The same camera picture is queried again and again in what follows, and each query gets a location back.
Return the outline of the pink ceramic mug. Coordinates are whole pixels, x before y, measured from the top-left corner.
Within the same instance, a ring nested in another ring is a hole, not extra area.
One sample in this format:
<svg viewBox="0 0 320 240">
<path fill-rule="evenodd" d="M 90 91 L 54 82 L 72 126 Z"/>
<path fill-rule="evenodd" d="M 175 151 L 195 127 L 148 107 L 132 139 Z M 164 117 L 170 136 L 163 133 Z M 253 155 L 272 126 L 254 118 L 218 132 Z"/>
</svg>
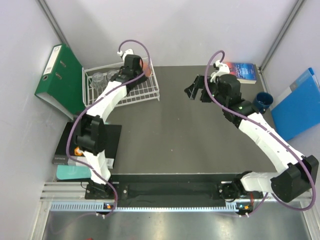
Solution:
<svg viewBox="0 0 320 240">
<path fill-rule="evenodd" d="M 147 78 L 149 78 L 149 77 L 152 75 L 152 73 L 153 73 L 152 68 L 148 65 L 147 62 L 143 62 L 143 63 L 142 63 L 142 70 L 143 70 L 143 72 L 144 72 L 144 75 L 145 75 Z"/>
</svg>

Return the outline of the dark blue ceramic mug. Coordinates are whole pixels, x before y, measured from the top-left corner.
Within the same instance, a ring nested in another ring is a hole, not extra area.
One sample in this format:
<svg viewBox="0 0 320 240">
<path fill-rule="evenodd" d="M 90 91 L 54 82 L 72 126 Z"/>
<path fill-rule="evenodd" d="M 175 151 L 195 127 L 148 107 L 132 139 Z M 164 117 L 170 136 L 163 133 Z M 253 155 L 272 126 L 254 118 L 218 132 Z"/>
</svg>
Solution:
<svg viewBox="0 0 320 240">
<path fill-rule="evenodd" d="M 274 98 L 271 94 L 269 94 L 268 92 L 259 92 L 255 96 L 252 104 L 258 109 L 261 114 L 264 114 L 273 102 Z"/>
</svg>

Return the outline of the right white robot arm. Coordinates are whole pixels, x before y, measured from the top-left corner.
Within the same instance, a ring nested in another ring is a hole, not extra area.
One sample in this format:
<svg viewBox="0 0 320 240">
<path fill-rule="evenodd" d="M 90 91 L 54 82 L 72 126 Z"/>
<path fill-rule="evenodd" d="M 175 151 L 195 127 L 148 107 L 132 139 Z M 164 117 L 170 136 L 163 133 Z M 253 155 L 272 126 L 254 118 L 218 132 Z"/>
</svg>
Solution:
<svg viewBox="0 0 320 240">
<path fill-rule="evenodd" d="M 233 185 L 237 197 L 245 198 L 253 191 L 267 192 L 289 203 L 314 188 L 319 168 L 317 158 L 303 155 L 280 137 L 258 109 L 242 98 L 241 84 L 235 76 L 224 74 L 210 81 L 209 77 L 198 75 L 184 92 L 194 100 L 199 90 L 200 100 L 220 104 L 224 117 L 247 135 L 275 167 L 275 172 L 239 174 Z"/>
</svg>

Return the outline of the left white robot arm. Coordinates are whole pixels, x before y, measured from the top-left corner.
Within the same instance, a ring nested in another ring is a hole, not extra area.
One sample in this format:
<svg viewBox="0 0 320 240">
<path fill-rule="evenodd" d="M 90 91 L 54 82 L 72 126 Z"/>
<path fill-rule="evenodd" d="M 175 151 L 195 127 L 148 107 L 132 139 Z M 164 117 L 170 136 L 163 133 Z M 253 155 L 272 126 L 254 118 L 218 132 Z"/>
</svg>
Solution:
<svg viewBox="0 0 320 240">
<path fill-rule="evenodd" d="M 105 121 L 131 90 L 148 79 L 144 72 L 144 61 L 140 56 L 126 53 L 122 60 L 123 66 L 119 73 L 111 77 L 96 101 L 76 117 L 70 131 L 70 136 L 86 159 L 83 164 L 90 169 L 87 199 L 117 197 L 114 186 L 109 182 L 111 172 L 105 155 L 108 139 Z"/>
</svg>

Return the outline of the clear drinking glass right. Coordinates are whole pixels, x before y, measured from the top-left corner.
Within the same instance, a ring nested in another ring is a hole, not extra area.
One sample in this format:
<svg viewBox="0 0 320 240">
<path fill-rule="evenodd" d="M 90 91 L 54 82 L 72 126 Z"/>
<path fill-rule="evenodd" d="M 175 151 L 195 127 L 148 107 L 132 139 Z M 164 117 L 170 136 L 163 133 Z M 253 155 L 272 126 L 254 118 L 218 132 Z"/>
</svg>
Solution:
<svg viewBox="0 0 320 240">
<path fill-rule="evenodd" d="M 107 79 L 108 81 L 110 81 L 111 78 L 112 78 L 114 75 L 117 75 L 118 73 L 119 73 L 119 70 L 111 69 L 111 70 L 109 70 L 109 71 L 107 72 L 107 74 L 106 74 L 106 79 Z"/>
</svg>

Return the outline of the clear drinking glass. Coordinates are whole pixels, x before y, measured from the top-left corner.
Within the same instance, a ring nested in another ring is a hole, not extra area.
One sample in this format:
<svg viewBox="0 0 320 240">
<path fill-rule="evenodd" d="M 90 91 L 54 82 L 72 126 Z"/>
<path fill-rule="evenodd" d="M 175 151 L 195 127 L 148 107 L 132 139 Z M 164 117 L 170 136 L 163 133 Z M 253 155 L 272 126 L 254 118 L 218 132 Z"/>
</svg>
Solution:
<svg viewBox="0 0 320 240">
<path fill-rule="evenodd" d="M 119 73 L 119 70 L 111 69 L 111 70 L 109 70 L 109 71 L 107 72 L 107 74 L 106 74 L 106 79 L 107 79 L 108 81 L 110 81 L 111 78 L 112 78 L 114 75 L 117 75 L 118 73 Z"/>
<path fill-rule="evenodd" d="M 98 91 L 103 90 L 107 86 L 108 81 L 103 73 L 96 72 L 92 75 L 92 84 L 94 89 Z"/>
</svg>

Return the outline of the clear drinking glass left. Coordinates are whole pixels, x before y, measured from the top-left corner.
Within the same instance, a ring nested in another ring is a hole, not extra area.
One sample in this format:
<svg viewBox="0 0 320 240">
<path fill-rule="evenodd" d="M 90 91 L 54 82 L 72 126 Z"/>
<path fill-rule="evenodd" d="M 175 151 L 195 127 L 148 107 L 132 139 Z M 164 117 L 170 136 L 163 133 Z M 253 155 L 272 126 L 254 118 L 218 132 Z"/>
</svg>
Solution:
<svg viewBox="0 0 320 240">
<path fill-rule="evenodd" d="M 92 75 L 92 84 L 94 89 L 98 91 L 103 90 L 107 86 L 108 81 L 103 73 L 96 72 Z"/>
</svg>

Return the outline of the blue cover paperback book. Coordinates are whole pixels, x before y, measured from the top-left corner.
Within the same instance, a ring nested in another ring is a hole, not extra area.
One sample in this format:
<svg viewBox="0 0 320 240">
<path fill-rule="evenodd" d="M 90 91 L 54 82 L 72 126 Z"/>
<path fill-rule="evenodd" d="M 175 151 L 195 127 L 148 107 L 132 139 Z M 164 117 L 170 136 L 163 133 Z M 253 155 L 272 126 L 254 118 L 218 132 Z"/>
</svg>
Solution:
<svg viewBox="0 0 320 240">
<path fill-rule="evenodd" d="M 257 81 L 256 68 L 252 63 L 224 62 L 229 73 L 234 75 L 241 84 L 255 84 Z"/>
</svg>

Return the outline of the black book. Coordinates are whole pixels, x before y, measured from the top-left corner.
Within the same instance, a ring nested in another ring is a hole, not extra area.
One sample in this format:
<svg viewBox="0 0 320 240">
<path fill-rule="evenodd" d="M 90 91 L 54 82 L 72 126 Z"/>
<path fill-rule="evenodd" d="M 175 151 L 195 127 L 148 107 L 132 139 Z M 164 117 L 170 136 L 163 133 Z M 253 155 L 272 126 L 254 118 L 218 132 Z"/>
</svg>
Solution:
<svg viewBox="0 0 320 240">
<path fill-rule="evenodd" d="M 72 129 L 73 123 L 68 122 L 65 125 L 65 128 L 63 130 L 63 133 L 61 135 L 61 138 L 59 140 L 59 143 L 57 145 L 57 148 L 55 150 L 54 156 L 52 158 L 51 163 L 53 165 L 67 165 L 67 166 L 82 166 L 85 167 L 83 163 L 76 162 L 70 158 L 68 158 L 66 154 L 66 146 L 67 146 L 67 140 L 70 135 L 70 131 Z M 105 159 L 106 159 L 106 165 L 108 169 L 113 169 L 116 161 L 116 155 L 118 151 L 118 145 L 120 141 L 121 136 L 121 125 L 114 125 L 114 124 L 106 124 L 105 125 L 106 131 L 107 131 L 107 140 L 106 140 L 106 148 L 105 148 Z M 75 156 L 74 149 L 78 147 L 75 145 L 74 142 L 71 141 L 70 143 L 70 154 L 73 158 L 76 158 L 78 161 L 88 163 L 86 157 L 84 154 L 82 156 Z"/>
</svg>

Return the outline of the green lever arch binder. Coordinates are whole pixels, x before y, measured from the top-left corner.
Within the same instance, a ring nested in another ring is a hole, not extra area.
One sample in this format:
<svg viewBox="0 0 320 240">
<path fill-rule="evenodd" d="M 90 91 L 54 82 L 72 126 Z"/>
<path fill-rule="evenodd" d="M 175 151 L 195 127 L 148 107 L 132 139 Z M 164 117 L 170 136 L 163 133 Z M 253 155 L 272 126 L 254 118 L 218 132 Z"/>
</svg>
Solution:
<svg viewBox="0 0 320 240">
<path fill-rule="evenodd" d="M 83 66 L 66 44 L 52 48 L 34 95 L 69 119 L 85 109 Z"/>
</svg>

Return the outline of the orange tag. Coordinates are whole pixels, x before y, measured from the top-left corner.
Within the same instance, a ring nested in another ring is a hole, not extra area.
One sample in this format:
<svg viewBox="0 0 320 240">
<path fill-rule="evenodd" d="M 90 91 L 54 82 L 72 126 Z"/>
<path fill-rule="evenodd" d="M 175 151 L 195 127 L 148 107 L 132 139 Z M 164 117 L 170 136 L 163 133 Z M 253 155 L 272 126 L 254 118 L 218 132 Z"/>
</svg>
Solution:
<svg viewBox="0 0 320 240">
<path fill-rule="evenodd" d="M 82 152 L 82 150 L 81 150 L 79 147 L 76 147 L 76 148 L 74 149 L 74 155 L 75 155 L 75 156 L 82 156 L 82 155 L 83 155 L 83 152 Z"/>
</svg>

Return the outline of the blue folder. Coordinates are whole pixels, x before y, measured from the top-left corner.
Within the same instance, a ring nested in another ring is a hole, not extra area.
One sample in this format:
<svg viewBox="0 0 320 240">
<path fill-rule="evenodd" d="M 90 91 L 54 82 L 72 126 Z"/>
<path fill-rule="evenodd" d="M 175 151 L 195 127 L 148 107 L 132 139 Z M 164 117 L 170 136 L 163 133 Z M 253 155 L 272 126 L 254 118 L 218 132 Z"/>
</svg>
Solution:
<svg viewBox="0 0 320 240">
<path fill-rule="evenodd" d="M 311 67 L 274 99 L 271 115 L 285 141 L 320 123 L 320 84 Z"/>
</svg>

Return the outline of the teal notebook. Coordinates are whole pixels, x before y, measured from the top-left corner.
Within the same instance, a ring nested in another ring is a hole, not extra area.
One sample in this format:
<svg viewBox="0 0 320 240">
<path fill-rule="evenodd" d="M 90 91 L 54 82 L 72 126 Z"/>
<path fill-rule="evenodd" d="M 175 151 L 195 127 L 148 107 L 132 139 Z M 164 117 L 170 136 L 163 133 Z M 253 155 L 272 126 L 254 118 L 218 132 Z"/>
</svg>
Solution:
<svg viewBox="0 0 320 240">
<path fill-rule="evenodd" d="M 58 180 L 90 179 L 91 171 L 87 166 L 58 165 L 56 178 Z"/>
</svg>

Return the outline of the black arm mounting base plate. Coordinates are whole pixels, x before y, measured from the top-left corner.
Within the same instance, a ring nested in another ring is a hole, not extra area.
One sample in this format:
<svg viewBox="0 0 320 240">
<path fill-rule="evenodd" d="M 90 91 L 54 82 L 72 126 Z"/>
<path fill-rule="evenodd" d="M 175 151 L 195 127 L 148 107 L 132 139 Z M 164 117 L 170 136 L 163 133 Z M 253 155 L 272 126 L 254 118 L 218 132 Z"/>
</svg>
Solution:
<svg viewBox="0 0 320 240">
<path fill-rule="evenodd" d="M 109 182 L 118 207 L 222 207 L 249 195 L 236 187 L 235 173 L 114 174 Z M 88 199 L 111 201 L 108 199 Z"/>
</svg>

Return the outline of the aluminium frame rail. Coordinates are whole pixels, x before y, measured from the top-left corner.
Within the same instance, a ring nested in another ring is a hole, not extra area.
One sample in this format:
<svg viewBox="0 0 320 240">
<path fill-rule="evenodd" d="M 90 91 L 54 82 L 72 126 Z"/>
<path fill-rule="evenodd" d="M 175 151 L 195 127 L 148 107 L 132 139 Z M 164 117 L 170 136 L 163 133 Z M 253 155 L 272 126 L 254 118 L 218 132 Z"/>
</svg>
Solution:
<svg viewBox="0 0 320 240">
<path fill-rule="evenodd" d="M 45 182 L 41 201 L 71 202 L 82 201 L 85 199 L 87 182 Z"/>
</svg>

